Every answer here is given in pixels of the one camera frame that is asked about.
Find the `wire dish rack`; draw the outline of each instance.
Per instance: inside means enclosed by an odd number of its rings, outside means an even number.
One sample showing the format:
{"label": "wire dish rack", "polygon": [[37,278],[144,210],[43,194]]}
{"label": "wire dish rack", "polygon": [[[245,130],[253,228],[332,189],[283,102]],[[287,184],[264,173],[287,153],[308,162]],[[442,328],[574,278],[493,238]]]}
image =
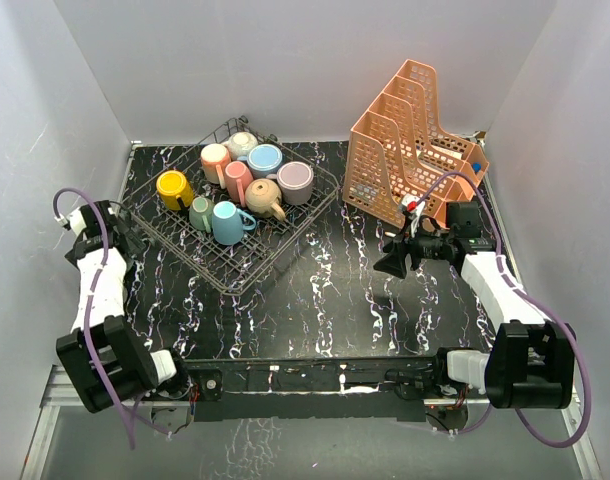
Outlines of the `wire dish rack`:
{"label": "wire dish rack", "polygon": [[216,242],[212,234],[196,230],[186,213],[165,207],[156,191],[157,175],[123,198],[123,204],[135,222],[155,241],[173,252],[197,275],[208,281],[223,295],[239,296],[255,282],[265,278],[276,260],[305,233],[308,227],[336,198],[340,187],[336,178],[311,160],[278,142],[274,135],[264,135],[250,128],[245,117],[232,118],[185,151],[166,170],[185,174],[196,196],[204,195],[214,203],[230,200],[226,190],[207,181],[200,164],[200,151],[210,143],[222,143],[237,132],[250,132],[260,143],[280,148],[283,164],[305,162],[314,169],[314,193],[309,202],[294,206],[283,204],[286,220],[258,218],[257,227],[247,232],[234,246]]}

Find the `green mug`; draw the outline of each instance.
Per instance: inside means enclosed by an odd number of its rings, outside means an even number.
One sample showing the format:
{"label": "green mug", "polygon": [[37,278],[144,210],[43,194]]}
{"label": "green mug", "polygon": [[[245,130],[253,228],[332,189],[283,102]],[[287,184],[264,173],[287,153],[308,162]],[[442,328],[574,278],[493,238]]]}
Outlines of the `green mug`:
{"label": "green mug", "polygon": [[189,209],[189,223],[196,230],[212,233],[214,202],[207,197],[196,197]]}

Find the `beige teapot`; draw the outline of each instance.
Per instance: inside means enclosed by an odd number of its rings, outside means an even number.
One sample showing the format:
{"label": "beige teapot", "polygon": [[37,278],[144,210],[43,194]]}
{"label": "beige teapot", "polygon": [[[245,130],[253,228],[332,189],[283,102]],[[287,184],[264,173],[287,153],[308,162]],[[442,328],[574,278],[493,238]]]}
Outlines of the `beige teapot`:
{"label": "beige teapot", "polygon": [[247,208],[261,218],[276,217],[285,220],[285,212],[281,208],[281,189],[267,178],[254,180],[245,191]]}

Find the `mug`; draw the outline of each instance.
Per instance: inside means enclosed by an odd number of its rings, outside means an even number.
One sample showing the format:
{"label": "mug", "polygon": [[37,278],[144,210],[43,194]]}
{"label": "mug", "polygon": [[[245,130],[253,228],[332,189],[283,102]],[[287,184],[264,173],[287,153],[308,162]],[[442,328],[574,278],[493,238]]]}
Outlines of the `mug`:
{"label": "mug", "polygon": [[274,145],[263,144],[255,147],[247,156],[247,166],[254,178],[265,178],[278,172],[283,162],[283,153]]}
{"label": "mug", "polygon": [[221,188],[225,188],[223,170],[230,162],[229,152],[220,143],[206,145],[201,150],[201,165],[203,165],[207,181],[216,183]]}
{"label": "mug", "polygon": [[278,185],[266,178],[254,180],[245,191],[247,208],[261,218],[273,215],[282,222],[285,220],[285,212],[281,208],[281,198]]}
{"label": "mug", "polygon": [[212,233],[212,211],[214,202],[207,197],[196,197],[189,209],[189,223],[196,230]]}
{"label": "mug", "polygon": [[314,170],[306,163],[286,163],[278,170],[278,174],[268,175],[267,178],[276,179],[281,187],[283,200],[289,205],[302,205],[312,198]]}
{"label": "mug", "polygon": [[249,132],[238,132],[229,137],[229,140],[223,142],[223,145],[229,150],[232,160],[238,160],[238,157],[251,152],[258,145],[258,140]]}
{"label": "mug", "polygon": [[232,202],[218,202],[212,212],[214,238],[221,245],[235,245],[243,239],[245,231],[256,228],[256,219],[236,208]]}
{"label": "mug", "polygon": [[182,172],[168,170],[158,176],[156,190],[170,210],[184,210],[192,204],[194,191]]}
{"label": "mug", "polygon": [[232,200],[240,203],[243,208],[247,206],[245,203],[245,190],[247,190],[247,187],[253,181],[252,172],[249,171],[249,168],[243,162],[232,162],[225,167],[227,192],[232,197]]}

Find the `black bracket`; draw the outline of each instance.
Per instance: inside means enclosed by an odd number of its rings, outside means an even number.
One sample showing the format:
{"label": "black bracket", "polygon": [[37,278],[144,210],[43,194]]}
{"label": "black bracket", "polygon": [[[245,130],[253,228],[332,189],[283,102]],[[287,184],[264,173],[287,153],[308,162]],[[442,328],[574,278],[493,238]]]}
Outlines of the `black bracket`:
{"label": "black bracket", "polygon": [[[110,213],[111,202],[102,200],[95,203],[101,212],[103,222],[107,228],[108,248],[116,247],[124,258],[135,257],[145,251],[147,246],[142,240],[141,233],[132,222],[131,213],[122,208],[120,213]],[[77,261],[84,258],[90,252],[103,248],[101,239],[101,227],[89,205],[80,208],[81,215],[85,221],[86,228],[80,232],[73,248],[65,254],[65,258],[75,267]]]}
{"label": "black bracket", "polygon": [[202,370],[196,376],[196,383],[202,402],[217,402],[223,396],[223,374],[220,370]]}
{"label": "black bracket", "polygon": [[552,322],[501,324],[485,370],[496,408],[566,408],[572,398],[574,353]]}
{"label": "black bracket", "polygon": [[[446,260],[460,273],[467,254],[494,250],[495,242],[483,235],[477,202],[449,202],[445,217],[449,230],[441,229],[435,219],[422,215],[414,237],[409,232],[410,215],[405,213],[403,228],[383,247],[385,256],[374,263],[374,270],[404,279],[409,256],[412,270],[418,269],[423,259],[431,259]],[[426,221],[432,230],[424,228]]]}
{"label": "black bracket", "polygon": [[[103,323],[91,328],[91,334],[121,401],[156,387],[158,375],[152,356],[122,316],[105,318]],[[56,341],[56,353],[87,410],[96,413],[112,405],[105,385],[90,362],[79,328]]]}

